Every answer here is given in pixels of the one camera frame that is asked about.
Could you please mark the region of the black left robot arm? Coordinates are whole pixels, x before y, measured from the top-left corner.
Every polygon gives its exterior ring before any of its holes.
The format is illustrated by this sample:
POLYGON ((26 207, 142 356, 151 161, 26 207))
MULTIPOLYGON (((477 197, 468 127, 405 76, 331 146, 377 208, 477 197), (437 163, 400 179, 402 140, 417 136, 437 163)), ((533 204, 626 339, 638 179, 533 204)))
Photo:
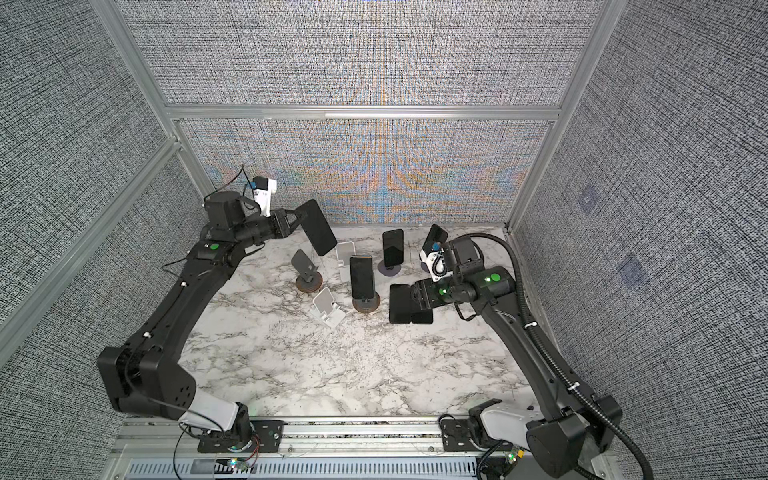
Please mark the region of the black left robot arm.
POLYGON ((206 228, 166 297, 121 346, 100 353, 97 367, 116 411, 176 420, 222 448, 242 451, 253 438, 247 407, 200 390, 179 358, 210 300, 242 260, 268 240, 289 237, 307 213, 297 208, 263 215, 257 202, 234 191, 211 194, 204 208, 206 228))

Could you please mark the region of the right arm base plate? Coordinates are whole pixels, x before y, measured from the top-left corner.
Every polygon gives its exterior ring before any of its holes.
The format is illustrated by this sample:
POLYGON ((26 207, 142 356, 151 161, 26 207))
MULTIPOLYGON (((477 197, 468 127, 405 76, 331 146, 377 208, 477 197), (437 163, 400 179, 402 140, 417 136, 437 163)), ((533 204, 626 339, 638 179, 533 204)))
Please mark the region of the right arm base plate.
POLYGON ((466 419, 457 419, 453 415, 441 415, 437 419, 441 431, 443 450, 449 453, 479 452, 480 448, 473 442, 466 419))

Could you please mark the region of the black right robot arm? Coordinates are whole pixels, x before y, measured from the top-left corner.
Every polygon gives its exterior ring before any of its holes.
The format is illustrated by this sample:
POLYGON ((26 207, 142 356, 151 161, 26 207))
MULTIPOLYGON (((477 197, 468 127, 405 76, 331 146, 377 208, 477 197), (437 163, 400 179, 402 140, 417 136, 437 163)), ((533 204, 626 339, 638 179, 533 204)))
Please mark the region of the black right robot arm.
POLYGON ((475 244, 478 237, 427 241, 421 257, 431 276, 410 288, 421 312, 470 305, 509 350, 538 402, 535 413, 499 399, 470 410, 468 435, 484 452, 477 475, 488 477, 484 463, 489 457, 515 446, 530 452, 552 478, 574 472, 593 479, 595 473, 583 465, 590 458, 583 449, 589 441, 600 452, 611 445, 621 408, 610 396, 595 397, 542 332, 528 309, 518 260, 511 260, 511 268, 486 266, 475 244))

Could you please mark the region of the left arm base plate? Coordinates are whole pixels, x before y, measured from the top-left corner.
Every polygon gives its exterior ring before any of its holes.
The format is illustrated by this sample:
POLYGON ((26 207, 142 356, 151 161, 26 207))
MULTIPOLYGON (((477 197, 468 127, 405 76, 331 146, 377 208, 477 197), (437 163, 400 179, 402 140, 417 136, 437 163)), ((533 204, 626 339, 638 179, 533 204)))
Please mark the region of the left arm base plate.
POLYGON ((277 453, 286 423, 282 420, 251 420, 250 428, 198 434, 198 453, 277 453))

